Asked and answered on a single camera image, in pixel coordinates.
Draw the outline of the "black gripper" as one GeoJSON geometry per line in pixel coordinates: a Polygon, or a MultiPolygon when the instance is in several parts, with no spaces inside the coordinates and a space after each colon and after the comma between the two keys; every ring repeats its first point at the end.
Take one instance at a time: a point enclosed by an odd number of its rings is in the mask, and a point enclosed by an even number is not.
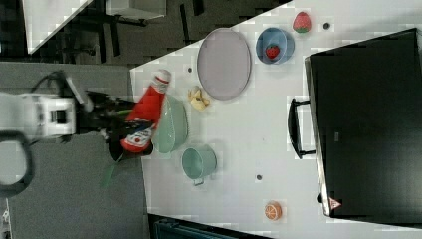
{"type": "Polygon", "coordinates": [[[77,106],[76,134],[97,132],[109,143],[116,128],[131,111],[133,102],[92,91],[86,91],[86,95],[86,102],[77,106]]]}

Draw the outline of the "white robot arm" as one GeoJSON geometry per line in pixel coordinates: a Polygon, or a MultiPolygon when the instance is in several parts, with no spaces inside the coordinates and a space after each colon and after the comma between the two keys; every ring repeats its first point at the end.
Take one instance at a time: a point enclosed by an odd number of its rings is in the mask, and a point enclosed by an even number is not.
{"type": "Polygon", "coordinates": [[[30,142],[102,131],[124,120],[134,106],[121,98],[86,91],[83,100],[49,94],[1,94],[1,130],[19,131],[30,142]]]}

